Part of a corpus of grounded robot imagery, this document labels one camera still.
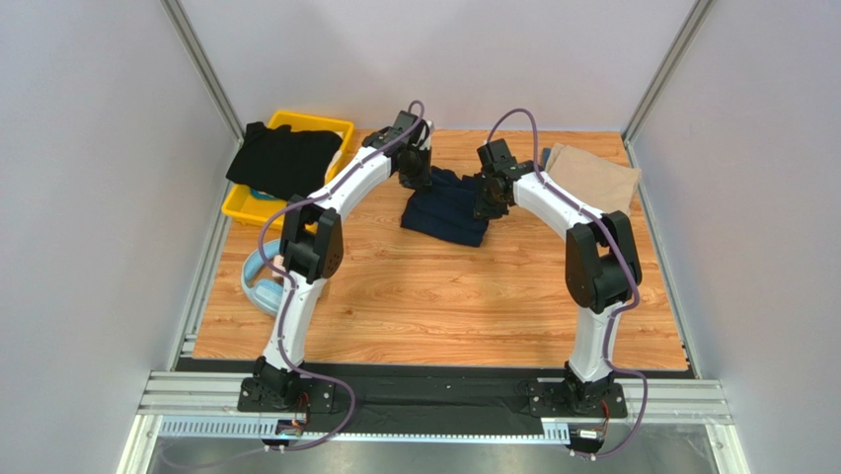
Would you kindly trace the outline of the navy t shirt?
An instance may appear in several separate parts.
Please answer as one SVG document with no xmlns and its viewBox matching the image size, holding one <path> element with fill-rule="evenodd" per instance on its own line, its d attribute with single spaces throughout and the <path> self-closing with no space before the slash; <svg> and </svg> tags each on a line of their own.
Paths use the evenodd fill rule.
<svg viewBox="0 0 841 474">
<path fill-rule="evenodd" d="M 489 223 L 474 215 L 478 181 L 432 166 L 431 187 L 407 200 L 401 227 L 462 246 L 482 245 Z"/>
</svg>

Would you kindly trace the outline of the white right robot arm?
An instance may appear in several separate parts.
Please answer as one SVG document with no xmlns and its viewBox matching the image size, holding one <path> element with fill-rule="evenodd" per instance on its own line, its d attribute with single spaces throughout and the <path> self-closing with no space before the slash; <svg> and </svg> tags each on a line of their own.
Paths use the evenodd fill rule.
<svg viewBox="0 0 841 474">
<path fill-rule="evenodd" d="M 528 171 L 524 163 L 474 177 L 477 218 L 499 219 L 519 206 L 563 238 L 565 282 L 578 306 L 568 377 L 579 391 L 606 384 L 616 370 L 618 323 L 640 302 L 642 273 L 629 217 L 586 204 L 547 173 Z"/>
</svg>

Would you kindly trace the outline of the light blue headphones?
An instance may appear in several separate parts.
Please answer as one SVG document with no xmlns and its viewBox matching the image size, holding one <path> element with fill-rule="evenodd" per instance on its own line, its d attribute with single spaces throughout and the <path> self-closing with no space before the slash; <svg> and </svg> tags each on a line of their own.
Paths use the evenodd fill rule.
<svg viewBox="0 0 841 474">
<path fill-rule="evenodd" d="M 278 280 L 279 274 L 275 271 L 271 271 L 271 277 L 258 278 L 258 275 L 267 267 L 267 262 L 260 251 L 253 251 L 241 267 L 240 286 L 253 306 L 268 316 L 275 317 L 279 311 L 284 288 Z"/>
</svg>

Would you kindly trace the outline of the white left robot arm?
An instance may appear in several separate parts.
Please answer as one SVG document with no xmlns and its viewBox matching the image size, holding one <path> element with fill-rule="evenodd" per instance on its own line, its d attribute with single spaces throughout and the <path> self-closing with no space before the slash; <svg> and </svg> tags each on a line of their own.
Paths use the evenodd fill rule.
<svg viewBox="0 0 841 474">
<path fill-rule="evenodd" d="M 295 197 L 279 212 L 284 223 L 270 246 L 283 259 L 283 279 L 274 328 L 241 394 L 289 408 L 303 400 L 305 340 L 316 303 L 344 258 L 343 223 L 353 209 L 392 175 L 416 187 L 430 169 L 431 121 L 413 118 L 368 135 L 337 177 L 307 197 Z"/>
</svg>

